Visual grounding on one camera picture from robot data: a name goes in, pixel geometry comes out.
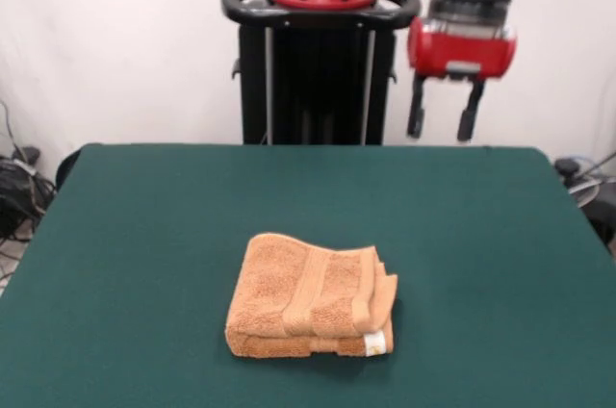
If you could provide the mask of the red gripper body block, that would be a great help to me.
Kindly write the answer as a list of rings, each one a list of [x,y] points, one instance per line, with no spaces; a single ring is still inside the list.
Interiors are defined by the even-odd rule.
[[[410,25],[410,66],[425,77],[500,78],[508,70],[517,38],[507,27],[416,18]]]

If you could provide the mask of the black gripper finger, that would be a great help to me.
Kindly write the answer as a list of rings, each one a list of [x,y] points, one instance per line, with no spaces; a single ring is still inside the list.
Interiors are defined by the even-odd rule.
[[[420,137],[424,124],[424,82],[426,77],[422,74],[415,74],[412,86],[412,99],[410,113],[407,124],[408,137]]]
[[[479,102],[485,89],[484,80],[473,81],[473,87],[469,95],[466,108],[463,110],[457,132],[458,141],[470,141],[475,131],[475,121]]]

